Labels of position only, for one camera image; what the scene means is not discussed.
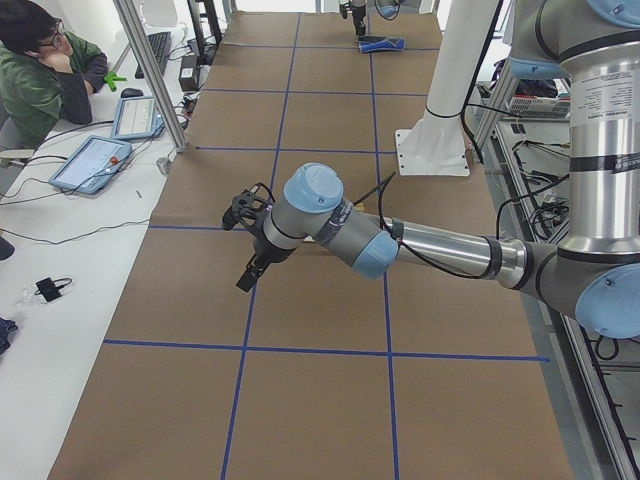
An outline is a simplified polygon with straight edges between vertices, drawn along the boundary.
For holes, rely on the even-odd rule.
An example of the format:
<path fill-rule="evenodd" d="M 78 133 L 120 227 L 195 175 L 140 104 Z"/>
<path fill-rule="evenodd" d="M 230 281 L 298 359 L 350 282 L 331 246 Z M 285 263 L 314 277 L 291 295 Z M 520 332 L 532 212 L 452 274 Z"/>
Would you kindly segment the blue grey towel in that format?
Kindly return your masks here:
<path fill-rule="evenodd" d="M 403 51 L 405 48 L 403 37 L 363 35 L 357 39 L 357 42 L 361 53 Z"/>

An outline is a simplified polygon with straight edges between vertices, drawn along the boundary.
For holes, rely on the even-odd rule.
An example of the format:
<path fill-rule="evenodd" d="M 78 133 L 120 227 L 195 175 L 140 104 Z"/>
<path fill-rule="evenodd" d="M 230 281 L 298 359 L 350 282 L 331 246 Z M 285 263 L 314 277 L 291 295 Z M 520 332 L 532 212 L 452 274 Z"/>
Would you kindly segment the black power adapter box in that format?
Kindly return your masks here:
<path fill-rule="evenodd" d="M 193 54 L 181 58 L 178 82 L 183 92 L 197 91 L 199 88 L 200 65 Z"/>

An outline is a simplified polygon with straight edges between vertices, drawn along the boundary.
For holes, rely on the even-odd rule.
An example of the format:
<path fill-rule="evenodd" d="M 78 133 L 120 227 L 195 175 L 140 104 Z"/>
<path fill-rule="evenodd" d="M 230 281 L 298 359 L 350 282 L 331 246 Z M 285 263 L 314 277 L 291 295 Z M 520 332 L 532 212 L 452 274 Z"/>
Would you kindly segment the far blue teach pendant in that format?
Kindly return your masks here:
<path fill-rule="evenodd" d="M 116 107 L 111 137 L 140 140 L 156 137 L 164 128 L 156 100 L 152 96 L 120 98 Z"/>

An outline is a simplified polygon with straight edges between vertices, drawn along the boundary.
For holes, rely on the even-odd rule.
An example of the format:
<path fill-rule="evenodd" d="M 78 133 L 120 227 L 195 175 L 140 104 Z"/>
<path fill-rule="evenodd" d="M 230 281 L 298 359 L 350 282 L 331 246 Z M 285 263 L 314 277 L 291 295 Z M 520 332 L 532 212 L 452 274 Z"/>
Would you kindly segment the blue teach pendant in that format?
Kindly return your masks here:
<path fill-rule="evenodd" d="M 116 107 L 111 137 L 140 140 L 156 137 L 164 128 L 156 100 L 152 96 L 120 98 Z"/>
<path fill-rule="evenodd" d="M 49 178 L 48 184 L 67 193 L 97 194 L 123 168 L 132 150 L 129 142 L 89 136 Z"/>

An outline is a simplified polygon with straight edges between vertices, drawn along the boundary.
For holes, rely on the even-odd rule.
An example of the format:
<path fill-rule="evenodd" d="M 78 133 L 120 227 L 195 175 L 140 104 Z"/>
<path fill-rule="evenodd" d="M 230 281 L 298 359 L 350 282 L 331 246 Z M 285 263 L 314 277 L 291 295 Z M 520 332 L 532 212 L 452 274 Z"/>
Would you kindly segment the near blue teach pendant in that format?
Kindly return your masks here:
<path fill-rule="evenodd" d="M 123 168 L 132 150 L 129 142 L 89 136 L 49 178 L 48 184 L 67 193 L 97 194 Z"/>

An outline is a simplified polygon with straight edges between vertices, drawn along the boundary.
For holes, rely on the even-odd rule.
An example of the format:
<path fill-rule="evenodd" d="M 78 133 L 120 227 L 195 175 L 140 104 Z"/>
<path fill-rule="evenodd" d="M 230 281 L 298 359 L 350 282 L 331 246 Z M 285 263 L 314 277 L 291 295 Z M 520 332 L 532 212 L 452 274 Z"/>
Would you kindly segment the black keyboard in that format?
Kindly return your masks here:
<path fill-rule="evenodd" d="M 147 34 L 146 38 L 160 74 L 164 75 L 171 51 L 172 35 L 169 31 L 162 31 Z"/>

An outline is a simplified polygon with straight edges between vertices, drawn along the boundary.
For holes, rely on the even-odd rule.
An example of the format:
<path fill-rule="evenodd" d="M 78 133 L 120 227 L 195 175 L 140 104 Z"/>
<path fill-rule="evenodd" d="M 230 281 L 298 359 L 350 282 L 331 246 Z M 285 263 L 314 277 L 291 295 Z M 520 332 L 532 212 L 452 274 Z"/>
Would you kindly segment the black computer mouse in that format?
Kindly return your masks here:
<path fill-rule="evenodd" d="M 125 88 L 121 91 L 120 97 L 121 98 L 135 98 L 135 97 L 141 97 L 144 95 L 144 92 L 140 89 L 136 89 L 136 88 Z"/>

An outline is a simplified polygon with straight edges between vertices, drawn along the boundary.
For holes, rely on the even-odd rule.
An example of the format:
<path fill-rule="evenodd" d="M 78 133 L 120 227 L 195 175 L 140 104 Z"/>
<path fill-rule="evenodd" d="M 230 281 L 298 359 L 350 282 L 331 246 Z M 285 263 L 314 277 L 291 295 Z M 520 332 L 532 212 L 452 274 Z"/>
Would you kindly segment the green plastic clamp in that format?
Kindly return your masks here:
<path fill-rule="evenodd" d="M 126 80 L 126 77 L 122 77 L 113 71 L 104 76 L 104 82 L 111 92 L 115 92 L 117 90 L 119 82 L 125 82 Z"/>

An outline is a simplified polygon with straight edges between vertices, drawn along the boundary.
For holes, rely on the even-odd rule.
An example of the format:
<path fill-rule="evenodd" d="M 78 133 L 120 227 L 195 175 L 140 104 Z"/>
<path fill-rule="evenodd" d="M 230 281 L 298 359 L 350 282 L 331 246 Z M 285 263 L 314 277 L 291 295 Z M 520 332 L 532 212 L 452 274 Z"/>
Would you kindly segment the person in green jacket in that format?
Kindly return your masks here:
<path fill-rule="evenodd" d="M 36 149 L 61 120 L 93 122 L 108 60 L 33 1 L 1 3 L 1 148 Z"/>

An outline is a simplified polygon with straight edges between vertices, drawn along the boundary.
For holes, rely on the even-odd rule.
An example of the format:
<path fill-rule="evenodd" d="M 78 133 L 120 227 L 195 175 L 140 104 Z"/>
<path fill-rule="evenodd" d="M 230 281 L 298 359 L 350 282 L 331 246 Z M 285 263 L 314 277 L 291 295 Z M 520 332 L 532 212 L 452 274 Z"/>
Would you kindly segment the aluminium frame post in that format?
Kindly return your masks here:
<path fill-rule="evenodd" d="M 177 119 L 169 92 L 165 86 L 163 74 L 153 56 L 147 34 L 139 20 L 134 2 L 131 0 L 113 0 L 129 44 L 136 60 L 142 68 L 145 79 L 156 100 L 157 108 L 164 120 L 175 150 L 180 153 L 187 147 L 184 131 Z"/>

